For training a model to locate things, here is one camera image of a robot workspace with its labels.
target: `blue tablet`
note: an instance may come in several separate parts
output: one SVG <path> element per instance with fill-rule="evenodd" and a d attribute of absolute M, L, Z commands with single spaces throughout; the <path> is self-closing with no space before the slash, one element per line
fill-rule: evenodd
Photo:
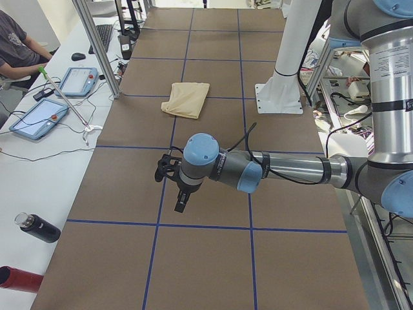
<path fill-rule="evenodd" d="M 26 138 L 38 140 L 59 123 L 68 109 L 66 103 L 43 98 L 10 126 L 9 130 Z"/>
<path fill-rule="evenodd" d="M 69 68 L 59 89 L 66 97 L 85 97 L 93 89 L 98 77 L 97 68 Z"/>

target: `person's arm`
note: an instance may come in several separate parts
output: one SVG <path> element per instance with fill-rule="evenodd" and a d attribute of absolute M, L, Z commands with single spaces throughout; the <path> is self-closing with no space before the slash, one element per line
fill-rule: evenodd
<path fill-rule="evenodd" d="M 33 52 L 38 53 L 40 56 L 43 56 L 47 60 L 51 60 L 51 53 L 49 53 L 43 46 L 36 42 L 36 40 L 33 40 L 31 37 L 26 36 L 26 39 L 23 41 L 23 43 Z"/>
<path fill-rule="evenodd" d="M 30 67 L 17 67 L 13 68 L 8 63 L 3 63 L 0 66 L 0 74 L 9 79 L 21 79 L 25 76 L 31 76 L 32 74 L 39 72 L 39 67 L 45 67 L 47 63 L 42 63 L 40 65 L 34 65 Z"/>

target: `grey shirt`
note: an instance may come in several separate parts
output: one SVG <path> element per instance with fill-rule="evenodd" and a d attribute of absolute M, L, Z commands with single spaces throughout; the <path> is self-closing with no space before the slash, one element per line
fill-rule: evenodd
<path fill-rule="evenodd" d="M 38 64 L 40 55 L 22 43 L 27 37 L 23 29 L 0 10 L 0 66 L 29 67 Z"/>

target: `white table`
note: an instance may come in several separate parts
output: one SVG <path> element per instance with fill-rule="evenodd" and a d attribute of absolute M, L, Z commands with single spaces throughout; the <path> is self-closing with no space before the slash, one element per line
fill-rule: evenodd
<path fill-rule="evenodd" d="M 95 22 L 96 24 L 113 24 L 116 20 L 117 18 L 100 18 L 95 19 Z M 79 22 L 46 66 L 49 76 L 62 78 L 68 67 L 79 66 L 96 67 L 99 74 L 102 74 L 96 56 L 88 54 L 89 46 L 86 32 Z M 84 53 L 86 59 L 73 62 L 70 57 L 74 52 Z M 107 55 L 109 61 L 117 58 L 117 55 L 121 56 L 117 31 L 115 30 Z M 113 61 L 111 65 L 115 69 L 117 61 Z M 45 83 L 44 78 L 39 76 L 33 87 L 43 83 Z M 94 90 L 101 83 L 102 81 L 98 81 Z M 27 111 L 31 108 L 35 104 L 32 96 L 37 91 L 23 98 L 16 110 Z M 112 104 L 108 85 L 104 84 L 90 100 L 97 106 L 91 123 L 104 125 Z M 78 101 L 79 99 L 71 99 L 73 104 Z M 93 107 L 85 101 L 78 107 L 78 111 L 85 119 L 88 119 Z M 0 132 L 8 131 L 9 126 L 16 120 L 16 116 L 10 116 Z M 82 131 L 84 128 L 71 110 L 61 123 L 71 126 L 76 131 Z M 87 147 L 82 140 L 82 134 L 57 125 L 40 141 L 30 141 L 13 133 L 0 134 L 0 147 L 9 154 L 34 159 L 56 154 L 63 150 L 93 149 L 99 133 L 99 131 L 93 131 L 87 136 L 90 144 Z M 37 274 L 46 272 L 57 243 L 45 243 L 20 231 L 14 223 L 14 218 L 20 212 L 34 213 L 62 229 L 92 152 L 78 151 L 36 162 L 19 160 L 0 154 L 0 266 L 8 265 Z M 34 298 L 35 294 L 32 293 L 0 289 L 0 309 L 30 309 Z"/>

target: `brown tile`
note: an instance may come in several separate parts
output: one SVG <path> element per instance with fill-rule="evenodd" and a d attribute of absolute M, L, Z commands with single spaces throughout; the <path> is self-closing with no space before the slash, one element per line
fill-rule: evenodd
<path fill-rule="evenodd" d="M 187 58 L 239 60 L 238 33 L 193 31 Z"/>
<path fill-rule="evenodd" d="M 201 188 L 191 194 L 183 213 L 174 211 L 178 186 L 166 184 L 161 223 L 249 227 L 248 195 L 205 178 Z"/>
<path fill-rule="evenodd" d="M 346 234 L 254 233 L 260 309 L 369 309 Z"/>
<path fill-rule="evenodd" d="M 112 103 L 97 144 L 169 147 L 174 117 L 161 111 L 161 103 L 167 100 L 121 95 Z"/>
<path fill-rule="evenodd" d="M 253 309 L 249 231 L 159 228 L 146 310 Z"/>
<path fill-rule="evenodd" d="M 177 118 L 173 144 L 184 147 L 199 132 L 215 137 L 220 147 L 231 147 L 244 135 L 242 101 L 206 99 L 198 119 Z"/>
<path fill-rule="evenodd" d="M 254 227 L 345 230 L 331 185 L 262 180 L 251 197 Z"/>
<path fill-rule="evenodd" d="M 241 31 L 284 31 L 285 20 L 281 10 L 239 10 Z"/>
<path fill-rule="evenodd" d="M 66 223 L 31 309 L 141 307 L 154 231 Z"/>
<path fill-rule="evenodd" d="M 163 153 L 97 148 L 68 218 L 156 223 L 162 183 L 154 173 Z"/>
<path fill-rule="evenodd" d="M 243 61 L 243 79 L 244 79 L 244 96 L 246 98 L 255 98 L 256 84 L 265 84 L 274 73 L 276 63 L 259 63 Z"/>
<path fill-rule="evenodd" d="M 183 60 L 132 59 L 121 90 L 128 95 L 169 96 L 172 84 L 181 81 Z"/>
<path fill-rule="evenodd" d="M 144 28 L 189 30 L 192 12 L 191 8 L 151 8 Z"/>
<path fill-rule="evenodd" d="M 283 34 L 278 32 L 242 32 L 242 59 L 277 60 L 282 37 Z"/>
<path fill-rule="evenodd" d="M 237 10 L 226 8 L 195 10 L 192 30 L 238 31 Z"/>
<path fill-rule="evenodd" d="M 241 67 L 238 61 L 188 60 L 184 82 L 210 83 L 210 97 L 241 97 Z"/>
<path fill-rule="evenodd" d="M 258 114 L 255 100 L 245 100 L 247 127 L 257 126 L 250 135 L 252 150 L 323 152 L 312 109 L 303 114 Z"/>
<path fill-rule="evenodd" d="M 142 29 L 132 57 L 185 58 L 189 31 Z"/>

